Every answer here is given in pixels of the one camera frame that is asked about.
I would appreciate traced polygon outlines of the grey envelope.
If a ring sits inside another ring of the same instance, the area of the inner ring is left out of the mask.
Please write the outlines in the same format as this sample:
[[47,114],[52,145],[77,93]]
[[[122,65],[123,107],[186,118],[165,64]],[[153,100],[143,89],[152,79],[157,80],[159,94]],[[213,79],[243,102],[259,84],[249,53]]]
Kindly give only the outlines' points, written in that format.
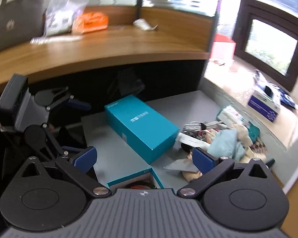
[[169,165],[163,167],[166,170],[182,171],[188,173],[198,173],[199,169],[188,158],[178,159]]

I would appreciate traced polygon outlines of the light blue cloth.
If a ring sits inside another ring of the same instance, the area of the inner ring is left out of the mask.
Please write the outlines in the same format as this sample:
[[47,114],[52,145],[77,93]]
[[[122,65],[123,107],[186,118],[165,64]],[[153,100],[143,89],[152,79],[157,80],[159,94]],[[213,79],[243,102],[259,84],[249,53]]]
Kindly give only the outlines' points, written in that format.
[[227,156],[239,162],[245,156],[245,149],[238,141],[237,130],[227,129],[217,133],[207,149],[207,153],[217,158]]

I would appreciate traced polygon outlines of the white flat box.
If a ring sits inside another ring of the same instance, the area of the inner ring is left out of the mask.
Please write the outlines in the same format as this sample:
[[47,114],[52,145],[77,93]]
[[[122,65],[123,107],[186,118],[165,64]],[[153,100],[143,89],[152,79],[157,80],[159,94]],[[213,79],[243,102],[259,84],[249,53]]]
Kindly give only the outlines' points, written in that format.
[[184,133],[179,133],[178,136],[176,137],[176,141],[179,141],[180,143],[184,143],[194,148],[201,148],[205,151],[207,151],[208,148],[210,147],[210,144],[208,144],[207,142],[196,139]]

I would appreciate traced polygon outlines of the white wet wipes pack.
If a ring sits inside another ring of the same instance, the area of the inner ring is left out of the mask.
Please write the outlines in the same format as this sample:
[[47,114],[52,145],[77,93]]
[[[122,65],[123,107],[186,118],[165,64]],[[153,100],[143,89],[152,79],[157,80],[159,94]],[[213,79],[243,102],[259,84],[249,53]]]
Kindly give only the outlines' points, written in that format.
[[241,115],[231,105],[222,108],[221,111],[218,113],[216,119],[218,121],[223,122],[229,128],[232,128],[235,125],[243,125],[245,127],[249,126],[249,124],[248,124],[247,120],[245,119],[245,117],[243,115]]

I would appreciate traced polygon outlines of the wooden desk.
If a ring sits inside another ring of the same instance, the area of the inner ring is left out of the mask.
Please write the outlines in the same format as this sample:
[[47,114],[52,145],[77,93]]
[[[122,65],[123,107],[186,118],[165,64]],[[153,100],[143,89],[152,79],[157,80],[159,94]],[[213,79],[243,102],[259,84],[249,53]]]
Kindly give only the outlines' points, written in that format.
[[[82,35],[77,41],[33,45],[24,43],[0,52],[0,93],[13,74],[30,82],[79,71],[123,64],[205,60],[213,17],[191,12],[126,6],[88,7],[109,16],[109,27]],[[145,19],[154,31],[133,26]]]

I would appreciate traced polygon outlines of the open teal box base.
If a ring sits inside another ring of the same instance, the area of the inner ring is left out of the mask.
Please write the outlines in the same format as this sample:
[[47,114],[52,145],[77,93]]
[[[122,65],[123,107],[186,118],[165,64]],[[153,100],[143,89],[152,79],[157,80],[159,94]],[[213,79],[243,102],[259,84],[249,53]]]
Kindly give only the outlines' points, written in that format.
[[147,168],[139,172],[107,182],[110,190],[130,189],[133,186],[146,186],[148,189],[164,189],[164,185],[153,168]]

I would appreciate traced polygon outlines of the teal box lid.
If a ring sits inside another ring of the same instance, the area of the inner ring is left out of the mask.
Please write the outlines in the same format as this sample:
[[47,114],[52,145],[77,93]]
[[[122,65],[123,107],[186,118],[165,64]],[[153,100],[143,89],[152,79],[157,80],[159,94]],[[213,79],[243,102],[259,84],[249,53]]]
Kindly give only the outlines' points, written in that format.
[[173,147],[179,128],[129,95],[105,106],[107,124],[147,163]]

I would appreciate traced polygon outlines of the blue glove box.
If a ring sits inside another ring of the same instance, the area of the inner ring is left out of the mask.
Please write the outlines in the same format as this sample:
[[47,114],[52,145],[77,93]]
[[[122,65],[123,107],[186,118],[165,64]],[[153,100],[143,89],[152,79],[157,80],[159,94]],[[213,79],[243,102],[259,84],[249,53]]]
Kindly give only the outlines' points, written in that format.
[[255,86],[248,105],[273,123],[281,109],[280,93],[272,88],[270,97],[260,87]]

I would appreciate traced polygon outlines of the orange packet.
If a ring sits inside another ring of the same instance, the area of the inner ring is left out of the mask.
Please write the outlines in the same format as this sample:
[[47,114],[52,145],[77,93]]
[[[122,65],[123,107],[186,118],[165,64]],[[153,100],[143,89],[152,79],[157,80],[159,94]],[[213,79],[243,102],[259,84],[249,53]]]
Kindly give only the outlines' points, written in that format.
[[101,12],[83,13],[77,16],[73,22],[71,32],[82,35],[107,29],[109,17]]

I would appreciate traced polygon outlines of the black laptop bag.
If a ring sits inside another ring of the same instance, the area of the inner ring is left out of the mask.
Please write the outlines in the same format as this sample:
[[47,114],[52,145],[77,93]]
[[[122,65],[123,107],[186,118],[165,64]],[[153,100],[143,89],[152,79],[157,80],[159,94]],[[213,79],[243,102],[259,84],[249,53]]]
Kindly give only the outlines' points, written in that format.
[[1,0],[0,51],[43,34],[43,0]]

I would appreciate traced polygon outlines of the clear plastic bag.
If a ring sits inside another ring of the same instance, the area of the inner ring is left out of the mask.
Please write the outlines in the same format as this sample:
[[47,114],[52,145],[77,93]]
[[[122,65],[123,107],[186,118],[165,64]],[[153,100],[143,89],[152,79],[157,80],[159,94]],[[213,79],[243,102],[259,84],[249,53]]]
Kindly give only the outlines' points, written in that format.
[[89,0],[49,0],[44,36],[71,32],[74,20],[83,13],[88,3]]

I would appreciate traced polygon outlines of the crumpled white tissue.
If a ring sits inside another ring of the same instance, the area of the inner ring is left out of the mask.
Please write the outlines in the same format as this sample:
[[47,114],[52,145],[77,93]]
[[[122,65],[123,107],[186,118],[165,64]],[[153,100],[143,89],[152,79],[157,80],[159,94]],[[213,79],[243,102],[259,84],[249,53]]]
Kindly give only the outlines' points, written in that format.
[[133,22],[133,26],[143,31],[154,31],[158,26],[151,26],[145,19],[139,18]]

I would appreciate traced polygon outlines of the red white container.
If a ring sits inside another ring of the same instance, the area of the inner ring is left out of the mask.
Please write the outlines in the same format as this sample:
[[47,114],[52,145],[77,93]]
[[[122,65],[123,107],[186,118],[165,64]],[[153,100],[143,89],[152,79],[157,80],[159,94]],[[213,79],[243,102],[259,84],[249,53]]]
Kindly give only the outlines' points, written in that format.
[[232,63],[236,48],[236,42],[230,37],[216,34],[210,53],[210,60],[219,65]]

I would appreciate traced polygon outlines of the window frame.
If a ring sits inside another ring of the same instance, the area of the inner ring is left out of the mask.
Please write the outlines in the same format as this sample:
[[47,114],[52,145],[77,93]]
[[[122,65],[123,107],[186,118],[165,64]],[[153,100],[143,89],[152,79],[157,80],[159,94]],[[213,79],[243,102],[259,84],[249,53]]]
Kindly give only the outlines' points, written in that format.
[[241,0],[235,54],[288,91],[298,78],[298,0]]

